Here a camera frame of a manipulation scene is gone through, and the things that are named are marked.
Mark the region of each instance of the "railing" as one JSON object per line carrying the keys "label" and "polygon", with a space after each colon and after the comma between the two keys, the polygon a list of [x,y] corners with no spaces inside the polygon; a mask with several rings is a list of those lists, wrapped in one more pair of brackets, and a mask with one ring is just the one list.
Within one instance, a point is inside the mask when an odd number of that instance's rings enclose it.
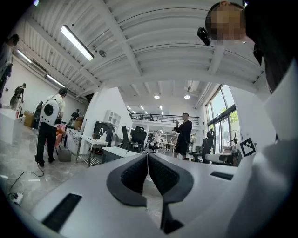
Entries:
{"label": "railing", "polygon": [[[175,123],[176,120],[179,124],[183,123],[182,116],[174,116],[174,115],[160,115],[160,114],[141,114],[141,113],[130,113],[129,114],[132,120],[147,120],[147,121],[160,121],[160,122],[171,122]],[[199,117],[189,117],[189,120],[194,125],[199,124]]]}

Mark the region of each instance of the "power strip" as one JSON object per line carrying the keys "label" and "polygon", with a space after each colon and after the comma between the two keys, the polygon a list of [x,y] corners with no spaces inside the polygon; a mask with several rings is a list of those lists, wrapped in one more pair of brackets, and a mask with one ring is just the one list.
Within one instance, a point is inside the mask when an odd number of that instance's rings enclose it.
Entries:
{"label": "power strip", "polygon": [[20,203],[21,203],[21,201],[23,200],[23,194],[21,194],[21,193],[17,193],[17,199],[15,199],[15,198],[13,198],[11,201],[13,202],[13,203],[17,203],[18,205],[20,205]]}

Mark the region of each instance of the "shoe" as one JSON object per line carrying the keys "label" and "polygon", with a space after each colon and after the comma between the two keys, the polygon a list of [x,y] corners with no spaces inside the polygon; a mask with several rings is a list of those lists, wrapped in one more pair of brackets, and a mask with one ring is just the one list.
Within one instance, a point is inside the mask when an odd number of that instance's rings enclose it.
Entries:
{"label": "shoe", "polygon": [[40,163],[38,163],[39,168],[43,169],[45,167],[45,165],[41,165]]}
{"label": "shoe", "polygon": [[55,158],[53,158],[53,161],[52,161],[52,162],[50,162],[50,161],[49,161],[48,163],[49,163],[49,164],[52,164],[52,163],[54,163],[54,161],[55,161],[55,160],[56,160],[56,159],[55,159]]}

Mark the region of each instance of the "fluorescent light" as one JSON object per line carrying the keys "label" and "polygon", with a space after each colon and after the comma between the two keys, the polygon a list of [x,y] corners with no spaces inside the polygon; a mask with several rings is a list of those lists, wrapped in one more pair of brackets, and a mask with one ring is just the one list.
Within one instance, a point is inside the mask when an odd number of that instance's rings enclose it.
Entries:
{"label": "fluorescent light", "polygon": [[63,84],[59,83],[59,82],[58,82],[56,79],[54,79],[52,76],[47,75],[47,77],[48,77],[49,79],[51,79],[52,81],[54,81],[56,84],[59,84],[60,86],[65,87]]}
{"label": "fluorescent light", "polygon": [[32,64],[32,61],[26,56],[24,55],[20,50],[18,50],[18,53],[23,56],[25,58],[25,60],[27,60],[30,64]]}
{"label": "fluorescent light", "polygon": [[81,41],[72,33],[68,26],[63,25],[61,32],[74,44],[75,47],[90,61],[94,55],[81,43]]}

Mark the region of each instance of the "concrete floor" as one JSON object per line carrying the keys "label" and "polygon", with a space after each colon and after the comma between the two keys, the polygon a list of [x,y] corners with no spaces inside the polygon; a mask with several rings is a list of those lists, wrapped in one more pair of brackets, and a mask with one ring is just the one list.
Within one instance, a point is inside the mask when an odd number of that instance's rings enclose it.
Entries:
{"label": "concrete floor", "polygon": [[[6,195],[9,193],[10,186],[15,182],[15,178],[19,177],[24,171],[35,172],[37,175],[42,175],[34,159],[36,139],[36,132],[24,126],[23,131],[20,132],[19,138],[13,145],[0,141],[0,185]],[[48,155],[45,149],[45,168],[42,169],[44,176],[37,177],[33,173],[24,173],[10,192],[23,193],[24,198],[20,206],[25,211],[30,212],[35,204],[49,192],[76,173],[87,169],[85,162],[77,164],[75,158],[75,156],[72,156],[71,162],[60,162],[56,160],[53,164],[49,164],[47,162]],[[144,183],[143,195],[147,198],[148,215],[159,227],[163,199],[149,175]]]}

